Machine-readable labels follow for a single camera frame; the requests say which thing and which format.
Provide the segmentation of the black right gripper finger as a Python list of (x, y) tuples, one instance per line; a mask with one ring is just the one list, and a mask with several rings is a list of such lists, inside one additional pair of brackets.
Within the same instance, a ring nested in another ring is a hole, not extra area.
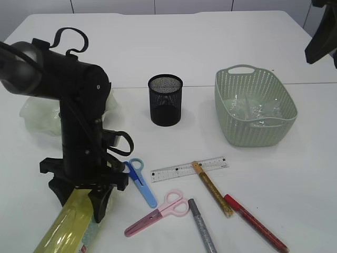
[(336, 67), (336, 1), (315, 0), (311, 3), (314, 7), (325, 7), (325, 11), (318, 29), (305, 48), (306, 62), (314, 64), (334, 51), (332, 57)]

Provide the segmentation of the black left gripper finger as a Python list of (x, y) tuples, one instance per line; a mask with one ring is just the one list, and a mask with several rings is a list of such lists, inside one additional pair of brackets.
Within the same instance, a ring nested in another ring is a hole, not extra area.
[(109, 202), (111, 193), (116, 187), (114, 184), (92, 186), (88, 197), (93, 207), (93, 215), (96, 223), (100, 223), (106, 214), (107, 204)]

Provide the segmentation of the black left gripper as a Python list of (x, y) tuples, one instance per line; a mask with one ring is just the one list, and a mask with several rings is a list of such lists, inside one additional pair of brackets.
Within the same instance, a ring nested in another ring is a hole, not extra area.
[(115, 148), (118, 137), (129, 139), (124, 131), (103, 128), (103, 114), (111, 83), (98, 65), (81, 62), (69, 49), (64, 55), (53, 52), (55, 44), (34, 38), (32, 46), (39, 55), (41, 78), (32, 96), (60, 102), (63, 157), (46, 158), (42, 173), (52, 172), (48, 183), (62, 207), (75, 188), (124, 190), (128, 185), (125, 165), (109, 151), (122, 156), (129, 152)]

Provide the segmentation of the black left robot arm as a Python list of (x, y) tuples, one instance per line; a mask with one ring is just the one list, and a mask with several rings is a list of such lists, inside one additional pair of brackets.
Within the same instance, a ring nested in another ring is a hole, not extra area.
[(103, 128), (111, 91), (105, 71), (34, 39), (1, 44), (1, 82), (13, 94), (59, 101), (63, 156), (41, 161), (40, 172), (53, 174), (48, 185), (61, 204), (73, 190), (89, 190), (94, 219), (101, 222), (112, 190), (124, 190), (128, 184), (125, 165), (117, 159), (127, 152), (116, 148), (117, 140), (124, 137), (133, 146), (126, 132)]

